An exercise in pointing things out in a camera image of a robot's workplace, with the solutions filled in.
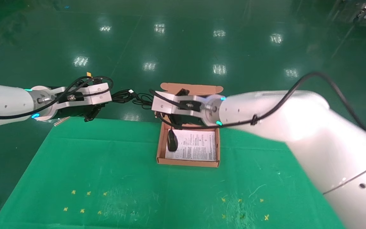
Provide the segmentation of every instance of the black computer mouse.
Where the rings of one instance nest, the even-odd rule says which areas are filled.
[[[178,146],[177,137],[170,129],[169,132],[167,133],[167,149],[170,152],[174,152],[177,150],[177,146]]]

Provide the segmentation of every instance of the green cloth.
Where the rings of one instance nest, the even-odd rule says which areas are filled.
[[[159,132],[109,119],[53,128],[0,228],[343,228],[283,143],[221,129],[219,168],[158,165]]]

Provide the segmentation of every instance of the cable tie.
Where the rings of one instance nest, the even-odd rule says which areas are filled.
[[[252,117],[252,120],[250,122],[251,126],[255,126],[255,124],[258,123],[258,116],[256,114],[254,114],[254,116]]]

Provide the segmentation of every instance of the open cardboard box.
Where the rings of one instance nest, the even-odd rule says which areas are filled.
[[[189,90],[189,95],[208,95],[218,94],[222,92],[221,86],[211,85],[192,85],[192,84],[174,84],[174,83],[162,83],[160,87],[165,90],[166,93],[177,94],[182,88]],[[183,126],[197,126],[193,124],[183,124]],[[215,132],[215,156],[216,161],[189,161],[189,160],[176,160],[165,158],[166,155],[166,144],[167,144],[167,132],[173,127],[162,123],[159,144],[156,159],[158,164],[167,165],[186,165],[186,166],[200,166],[200,167],[218,167],[220,165],[220,129],[197,129],[196,131],[214,131]]]

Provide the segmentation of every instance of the white robotic arm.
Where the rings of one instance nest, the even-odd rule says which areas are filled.
[[[252,92],[226,98],[157,93],[199,109],[179,109],[155,97],[152,110],[196,116],[206,126],[215,126],[247,121],[255,114],[261,116],[287,91]],[[366,228],[366,132],[330,110],[323,97],[314,92],[295,91],[276,112],[255,125],[231,128],[285,142],[344,225],[349,229]]]
[[[46,121],[67,116],[84,116],[85,121],[90,121],[95,118],[105,103],[112,101],[108,84],[101,82],[99,77],[94,79],[96,81],[93,85],[85,84],[85,87],[79,89],[71,87],[69,90],[67,87],[35,86],[31,89],[22,89],[0,86],[0,125],[23,121],[30,117]],[[32,112],[49,103],[53,104],[40,111]],[[9,116],[24,113],[29,114],[9,118]]]

